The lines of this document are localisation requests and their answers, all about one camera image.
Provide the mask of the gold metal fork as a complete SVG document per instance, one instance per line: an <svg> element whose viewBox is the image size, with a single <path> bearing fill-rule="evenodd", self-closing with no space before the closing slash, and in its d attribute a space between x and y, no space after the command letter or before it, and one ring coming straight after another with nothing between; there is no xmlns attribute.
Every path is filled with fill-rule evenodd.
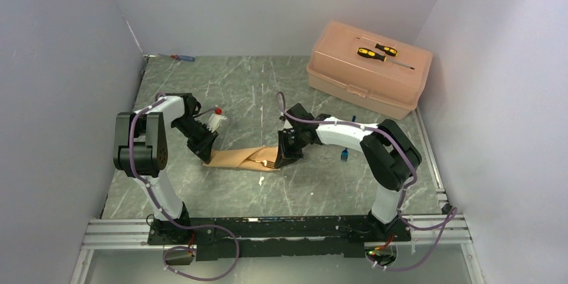
<svg viewBox="0 0 568 284"><path fill-rule="evenodd" d="M261 164L263 167L269 168L269 169L275 169L275 162L274 161L269 161L269 160L255 160L255 159L249 159L249 161L254 162L254 163L259 163Z"/></svg>

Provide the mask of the peach satin napkin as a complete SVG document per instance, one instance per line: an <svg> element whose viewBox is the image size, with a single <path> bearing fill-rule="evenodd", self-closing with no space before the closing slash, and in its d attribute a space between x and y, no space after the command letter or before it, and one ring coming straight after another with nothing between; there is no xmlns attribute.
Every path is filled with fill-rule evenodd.
<svg viewBox="0 0 568 284"><path fill-rule="evenodd" d="M263 165L262 161L275 163L277 153L277 147L253 147L222 151L213 150L210 163L203 163L203 166L223 169L275 171L275 168Z"/></svg>

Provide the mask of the blue plastic fork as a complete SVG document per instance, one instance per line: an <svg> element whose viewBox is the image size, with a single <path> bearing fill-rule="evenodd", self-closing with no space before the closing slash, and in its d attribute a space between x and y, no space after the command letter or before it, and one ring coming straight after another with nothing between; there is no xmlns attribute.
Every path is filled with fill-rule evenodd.
<svg viewBox="0 0 568 284"><path fill-rule="evenodd" d="M356 120L356 116L353 115L351 121L354 122L355 120ZM348 148L346 147L341 152L341 156L340 156L341 161L346 162L348 160L348 156L349 156L349 152L348 152Z"/></svg>

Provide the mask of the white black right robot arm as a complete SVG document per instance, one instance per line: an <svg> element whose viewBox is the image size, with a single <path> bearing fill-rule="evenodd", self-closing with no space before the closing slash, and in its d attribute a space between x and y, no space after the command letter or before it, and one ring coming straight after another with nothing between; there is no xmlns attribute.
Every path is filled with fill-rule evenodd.
<svg viewBox="0 0 568 284"><path fill-rule="evenodd" d="M278 131L274 167L281 168L303 157L308 145L335 145L362 153L378 182L376 199L370 209L369 231L376 240L386 240L395 231L402 195L409 178L416 178L422 157L390 119L380 124L343 121L330 115L314 117L297 103L283 112L285 128Z"/></svg>

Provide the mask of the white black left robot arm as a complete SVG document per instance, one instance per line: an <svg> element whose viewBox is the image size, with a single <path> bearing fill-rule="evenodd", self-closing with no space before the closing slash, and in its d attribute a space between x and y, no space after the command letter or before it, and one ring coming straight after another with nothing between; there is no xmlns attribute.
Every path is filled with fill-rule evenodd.
<svg viewBox="0 0 568 284"><path fill-rule="evenodd" d="M150 105L116 116L114 165L143 189L155 221L168 222L165 233L177 244L191 238L193 226L166 173L167 131L178 130L189 150L210 163L217 130L226 120L221 108L204 110L190 93L159 93Z"/></svg>

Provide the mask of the red blue screwdriver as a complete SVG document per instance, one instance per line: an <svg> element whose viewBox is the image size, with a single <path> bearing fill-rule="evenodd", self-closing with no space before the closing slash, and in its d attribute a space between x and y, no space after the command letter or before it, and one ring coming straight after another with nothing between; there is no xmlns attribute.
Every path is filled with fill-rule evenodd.
<svg viewBox="0 0 568 284"><path fill-rule="evenodd" d="M168 57L177 61L184 61L184 62L194 62L196 59L193 56L185 56L185 55L177 55L177 54L172 54L172 55L166 55L166 54L160 54L159 56L164 56L164 57Z"/></svg>

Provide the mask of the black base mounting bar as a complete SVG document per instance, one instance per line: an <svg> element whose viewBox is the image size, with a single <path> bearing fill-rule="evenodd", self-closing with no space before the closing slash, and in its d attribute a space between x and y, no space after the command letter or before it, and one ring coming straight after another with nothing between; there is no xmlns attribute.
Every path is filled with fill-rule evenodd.
<svg viewBox="0 0 568 284"><path fill-rule="evenodd" d="M192 218L190 229L149 223L151 246L191 246L197 261L233 257L362 257L373 244L409 242L400 220L381 226L369 215Z"/></svg>

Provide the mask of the large yellow black screwdriver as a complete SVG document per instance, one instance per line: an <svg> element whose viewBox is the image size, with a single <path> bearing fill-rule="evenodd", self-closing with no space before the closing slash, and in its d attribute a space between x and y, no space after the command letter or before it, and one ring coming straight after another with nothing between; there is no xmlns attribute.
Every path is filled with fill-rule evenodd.
<svg viewBox="0 0 568 284"><path fill-rule="evenodd" d="M358 48L357 54L359 56L363 57L363 58L378 60L378 61L381 61L381 62L390 62L392 64L399 65L399 66L402 66L402 67L405 67L405 68L408 68L408 69L411 69L411 70L415 69L414 67L412 67L410 65L403 64L403 63L400 63L400 62L397 62L397 61L394 61L394 60L390 60L388 58L388 56L378 54L378 53L374 52L373 50L369 50L367 48Z"/></svg>

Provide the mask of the peach plastic toolbox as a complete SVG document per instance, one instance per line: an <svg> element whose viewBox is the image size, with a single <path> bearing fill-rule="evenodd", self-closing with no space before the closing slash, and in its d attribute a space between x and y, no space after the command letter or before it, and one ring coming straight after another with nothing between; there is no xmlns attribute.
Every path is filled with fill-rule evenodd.
<svg viewBox="0 0 568 284"><path fill-rule="evenodd" d="M394 47L398 55L388 58L415 69L359 56L358 48L386 54L358 36ZM306 70L311 87L376 113L403 119L417 108L432 60L430 51L331 21L316 42Z"/></svg>

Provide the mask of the small yellow black screwdriver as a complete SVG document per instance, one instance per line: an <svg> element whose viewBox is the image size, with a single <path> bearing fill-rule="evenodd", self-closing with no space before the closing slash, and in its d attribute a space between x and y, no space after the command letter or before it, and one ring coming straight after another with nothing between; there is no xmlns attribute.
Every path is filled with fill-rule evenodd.
<svg viewBox="0 0 568 284"><path fill-rule="evenodd" d="M386 46L386 45L384 45L380 42L376 42L375 40L372 40L370 38L366 38L364 36L358 36L357 39L364 40L364 41L369 42L369 43L373 43L376 49L381 50L387 56L396 57L398 55L398 50L396 50L394 47Z"/></svg>

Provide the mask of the aluminium frame rail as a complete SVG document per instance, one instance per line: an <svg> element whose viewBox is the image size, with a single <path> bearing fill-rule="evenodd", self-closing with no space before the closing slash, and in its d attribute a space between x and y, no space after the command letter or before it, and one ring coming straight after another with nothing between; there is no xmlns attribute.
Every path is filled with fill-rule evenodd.
<svg viewBox="0 0 568 284"><path fill-rule="evenodd" d="M437 200L440 204L448 204L449 200L444 188L435 189ZM428 226L430 224L443 221L444 216L430 215L411 215L411 221L420 226ZM153 249L165 250L177 246L176 244L150 244L149 235L150 226L145 219L126 219L126 220L91 220L88 223L84 239L80 249L86 251L81 252L71 283L85 283L87 270L90 266L92 256L95 250L134 250L134 249ZM418 231L410 230L411 240L409 242L397 242L395 245L401 249L403 245L409 245L411 254L415 254L418 248L424 246L426 251L434 243L437 238L438 230ZM303 240L309 239L313 241L323 241L324 237L277 237L276 239ZM443 244L457 245L461 249L464 256L468 275L472 283L486 283L482 273L476 252L474 250L473 241L469 232L465 217L458 214L455 219L450 222L443 231L439 241L438 248Z"/></svg>

